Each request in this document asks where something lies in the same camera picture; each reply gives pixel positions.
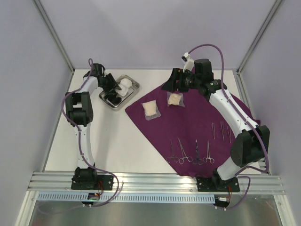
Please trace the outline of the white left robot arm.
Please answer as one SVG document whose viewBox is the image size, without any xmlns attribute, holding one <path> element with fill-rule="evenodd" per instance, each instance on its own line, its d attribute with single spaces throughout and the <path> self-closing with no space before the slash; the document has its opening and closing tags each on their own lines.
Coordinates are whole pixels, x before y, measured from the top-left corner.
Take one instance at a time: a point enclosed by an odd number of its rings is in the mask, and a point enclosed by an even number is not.
<svg viewBox="0 0 301 226">
<path fill-rule="evenodd" d="M 84 75 L 79 88 L 67 92 L 62 100 L 61 111 L 73 126 L 78 139 L 79 160 L 76 171 L 101 171 L 95 167 L 91 150 L 90 127 L 94 118 L 91 95 L 97 88 L 102 88 L 110 102 L 120 103 L 118 91 L 122 90 L 111 73 L 107 73 L 102 64 L 88 60 L 90 70 Z"/>
</svg>

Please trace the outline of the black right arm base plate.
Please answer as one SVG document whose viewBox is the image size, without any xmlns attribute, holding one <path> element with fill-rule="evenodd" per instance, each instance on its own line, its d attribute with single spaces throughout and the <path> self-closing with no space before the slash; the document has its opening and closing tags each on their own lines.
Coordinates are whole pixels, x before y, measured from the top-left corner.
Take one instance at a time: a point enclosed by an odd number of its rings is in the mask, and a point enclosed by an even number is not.
<svg viewBox="0 0 301 226">
<path fill-rule="evenodd" d="M 239 192 L 240 187 L 237 178 L 221 180 L 218 176 L 210 178 L 196 177 L 198 192 Z"/>
</svg>

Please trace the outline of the white gauze pad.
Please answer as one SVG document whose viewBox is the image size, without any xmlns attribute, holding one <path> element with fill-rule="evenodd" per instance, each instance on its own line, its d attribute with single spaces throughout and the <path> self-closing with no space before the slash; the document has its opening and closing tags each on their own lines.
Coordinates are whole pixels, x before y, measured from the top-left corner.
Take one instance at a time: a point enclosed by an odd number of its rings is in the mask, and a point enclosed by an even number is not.
<svg viewBox="0 0 301 226">
<path fill-rule="evenodd" d="M 121 81 L 120 81 L 120 85 L 126 87 L 126 88 L 130 88 L 132 86 L 132 81 L 128 78 L 123 78 Z"/>
<path fill-rule="evenodd" d="M 121 89 L 118 89 L 116 92 L 122 97 L 126 96 L 129 91 L 129 88 L 124 87 L 124 86 L 120 86 L 120 88 Z"/>
</svg>

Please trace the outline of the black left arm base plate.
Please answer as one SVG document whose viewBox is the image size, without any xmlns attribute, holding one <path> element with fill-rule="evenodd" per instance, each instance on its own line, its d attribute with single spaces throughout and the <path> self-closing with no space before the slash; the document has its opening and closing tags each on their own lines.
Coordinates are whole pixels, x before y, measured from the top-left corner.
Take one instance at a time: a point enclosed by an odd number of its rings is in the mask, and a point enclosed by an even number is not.
<svg viewBox="0 0 301 226">
<path fill-rule="evenodd" d="M 82 169 L 77 167 L 72 177 L 71 190 L 111 191 L 112 185 L 112 175 L 98 175 L 93 168 Z"/>
</svg>

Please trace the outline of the clear packet beige gauze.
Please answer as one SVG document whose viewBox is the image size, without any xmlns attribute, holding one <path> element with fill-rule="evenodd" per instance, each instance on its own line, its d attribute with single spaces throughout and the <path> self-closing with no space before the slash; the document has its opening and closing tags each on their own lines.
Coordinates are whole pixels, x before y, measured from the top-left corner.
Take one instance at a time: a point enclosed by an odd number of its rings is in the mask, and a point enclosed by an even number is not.
<svg viewBox="0 0 301 226">
<path fill-rule="evenodd" d="M 183 100 L 183 93 L 167 92 L 167 106 L 174 105 L 185 107 Z"/>
<path fill-rule="evenodd" d="M 145 119 L 147 121 L 156 119 L 161 116 L 161 113 L 159 112 L 156 100 L 142 103 L 142 106 L 144 109 Z"/>
</svg>

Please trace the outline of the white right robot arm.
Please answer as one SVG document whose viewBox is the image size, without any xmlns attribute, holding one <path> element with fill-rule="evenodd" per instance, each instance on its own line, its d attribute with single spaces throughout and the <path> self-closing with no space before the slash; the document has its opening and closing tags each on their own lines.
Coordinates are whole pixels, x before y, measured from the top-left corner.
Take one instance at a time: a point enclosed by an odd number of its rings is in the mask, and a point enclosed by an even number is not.
<svg viewBox="0 0 301 226">
<path fill-rule="evenodd" d="M 221 80 L 214 78 L 209 59 L 187 60 L 183 69 L 174 68 L 162 86 L 165 91 L 188 92 L 196 89 L 222 115 L 235 140 L 230 157 L 211 177 L 214 189 L 224 190 L 229 181 L 249 168 L 253 162 L 267 156 L 270 131 L 258 125 L 236 103 Z"/>
</svg>

